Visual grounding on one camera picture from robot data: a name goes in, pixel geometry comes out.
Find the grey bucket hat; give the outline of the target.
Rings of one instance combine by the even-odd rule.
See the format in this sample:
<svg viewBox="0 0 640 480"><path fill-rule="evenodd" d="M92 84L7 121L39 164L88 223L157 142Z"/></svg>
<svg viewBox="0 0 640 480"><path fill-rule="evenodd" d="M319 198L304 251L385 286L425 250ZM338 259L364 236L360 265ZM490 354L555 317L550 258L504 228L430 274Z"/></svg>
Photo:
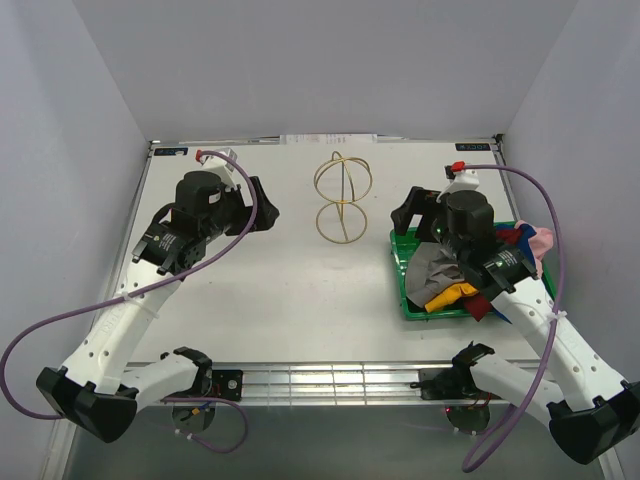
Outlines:
<svg viewBox="0 0 640 480"><path fill-rule="evenodd" d="M405 293L409 301L425 307L455 283L464 281L458 264L437 243L420 243L405 272Z"/></svg>

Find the yellow bucket hat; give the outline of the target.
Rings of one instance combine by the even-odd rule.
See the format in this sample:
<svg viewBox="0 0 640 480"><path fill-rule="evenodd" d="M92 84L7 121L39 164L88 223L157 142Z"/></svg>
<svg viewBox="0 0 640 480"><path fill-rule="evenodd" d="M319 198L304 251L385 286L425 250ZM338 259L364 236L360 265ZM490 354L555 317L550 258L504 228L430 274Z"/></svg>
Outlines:
<svg viewBox="0 0 640 480"><path fill-rule="evenodd" d="M479 290L467 282L455 283L429 300L425 304L425 310L428 313L438 312L453 305L462 298L473 297L478 293Z"/></svg>

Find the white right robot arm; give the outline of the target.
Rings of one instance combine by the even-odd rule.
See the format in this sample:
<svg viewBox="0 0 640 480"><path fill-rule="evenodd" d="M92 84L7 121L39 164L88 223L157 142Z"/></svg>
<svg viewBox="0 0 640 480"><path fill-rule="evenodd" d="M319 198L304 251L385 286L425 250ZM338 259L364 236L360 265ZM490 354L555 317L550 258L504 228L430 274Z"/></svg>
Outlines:
<svg viewBox="0 0 640 480"><path fill-rule="evenodd" d="M610 367L554 308L536 268L496 234L494 211L472 190L441 193L412 187L391 220L404 235L414 216L416 238L439 247L465 279L505 316L540 357L536 374L472 343L450 368L428 381L443 393L491 393L548 426L560 449L586 465L639 428L639 385Z"/></svg>

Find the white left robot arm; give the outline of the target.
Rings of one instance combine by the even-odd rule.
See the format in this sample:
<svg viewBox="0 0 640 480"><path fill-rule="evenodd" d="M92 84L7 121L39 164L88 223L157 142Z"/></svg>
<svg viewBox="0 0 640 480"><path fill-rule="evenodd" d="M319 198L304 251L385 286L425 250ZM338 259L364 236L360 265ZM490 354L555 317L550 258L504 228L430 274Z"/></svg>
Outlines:
<svg viewBox="0 0 640 480"><path fill-rule="evenodd" d="M104 309L82 344L53 369L44 368L38 390L63 418L99 440L119 439L136 414L165 397L201 399L214 385L212 360L179 347L133 371L126 369L134 350L186 272L221 235L273 227L278 209L258 177L250 184L256 203L245 204L239 187L212 171L191 171L177 183L173 202L162 206L136 244L115 305Z"/></svg>

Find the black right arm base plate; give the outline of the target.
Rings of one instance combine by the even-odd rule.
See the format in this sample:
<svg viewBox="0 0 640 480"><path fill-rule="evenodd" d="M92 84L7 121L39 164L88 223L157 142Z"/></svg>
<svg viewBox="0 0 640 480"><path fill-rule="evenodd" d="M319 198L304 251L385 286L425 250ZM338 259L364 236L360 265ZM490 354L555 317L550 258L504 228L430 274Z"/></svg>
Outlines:
<svg viewBox="0 0 640 480"><path fill-rule="evenodd" d="M455 367L421 369L409 387L420 391L423 400L487 400L491 394L480 390L469 371Z"/></svg>

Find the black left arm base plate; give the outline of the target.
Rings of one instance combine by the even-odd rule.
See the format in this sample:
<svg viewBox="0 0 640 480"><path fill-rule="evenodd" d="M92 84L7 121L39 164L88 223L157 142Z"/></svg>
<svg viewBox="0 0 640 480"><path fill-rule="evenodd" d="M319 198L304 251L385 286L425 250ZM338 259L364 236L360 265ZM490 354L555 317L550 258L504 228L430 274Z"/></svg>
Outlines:
<svg viewBox="0 0 640 480"><path fill-rule="evenodd" d="M221 398L238 402L242 398L244 371L240 369L213 370L203 385L169 395L169 398Z"/></svg>

